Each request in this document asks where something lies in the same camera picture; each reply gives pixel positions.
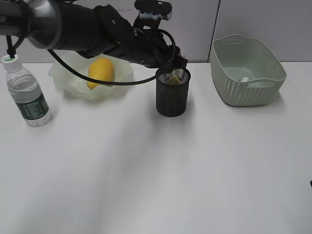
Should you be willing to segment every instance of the black mesh cup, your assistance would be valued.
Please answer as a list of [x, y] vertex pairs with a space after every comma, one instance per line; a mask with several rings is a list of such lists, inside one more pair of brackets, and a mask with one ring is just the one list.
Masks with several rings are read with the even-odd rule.
[[156, 79], [156, 108], [160, 114], [176, 117], [185, 112], [190, 79], [186, 69], [175, 69]]

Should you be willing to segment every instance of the bottle cap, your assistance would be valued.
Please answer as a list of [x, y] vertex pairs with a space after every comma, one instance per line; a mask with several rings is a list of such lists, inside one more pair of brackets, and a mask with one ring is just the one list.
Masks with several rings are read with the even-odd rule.
[[22, 63], [18, 55], [15, 55], [15, 58], [10, 58], [9, 55], [6, 55], [1, 59], [1, 62], [7, 71], [14, 71], [22, 67]]

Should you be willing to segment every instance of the green basket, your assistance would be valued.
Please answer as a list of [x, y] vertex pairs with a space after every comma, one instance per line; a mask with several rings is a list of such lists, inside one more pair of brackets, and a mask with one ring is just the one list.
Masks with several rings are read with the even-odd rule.
[[261, 41], [242, 35], [213, 42], [211, 73], [220, 97], [231, 106], [267, 104], [286, 79], [272, 51]]

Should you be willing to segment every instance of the plastic bottle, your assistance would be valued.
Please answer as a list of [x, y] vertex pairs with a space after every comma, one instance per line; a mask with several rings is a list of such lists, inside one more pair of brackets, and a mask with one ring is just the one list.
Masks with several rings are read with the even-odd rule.
[[8, 55], [2, 59], [7, 71], [6, 83], [8, 90], [28, 125], [39, 127], [53, 118], [36, 78], [22, 66], [18, 57]]

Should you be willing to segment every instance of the yellow lemon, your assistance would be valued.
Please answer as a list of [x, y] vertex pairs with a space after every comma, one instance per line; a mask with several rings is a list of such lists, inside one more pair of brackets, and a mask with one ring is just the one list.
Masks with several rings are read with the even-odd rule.
[[[98, 58], [89, 67], [89, 77], [96, 80], [112, 81], [114, 76], [114, 66], [108, 58]], [[100, 84], [87, 82], [87, 86], [93, 90]]]

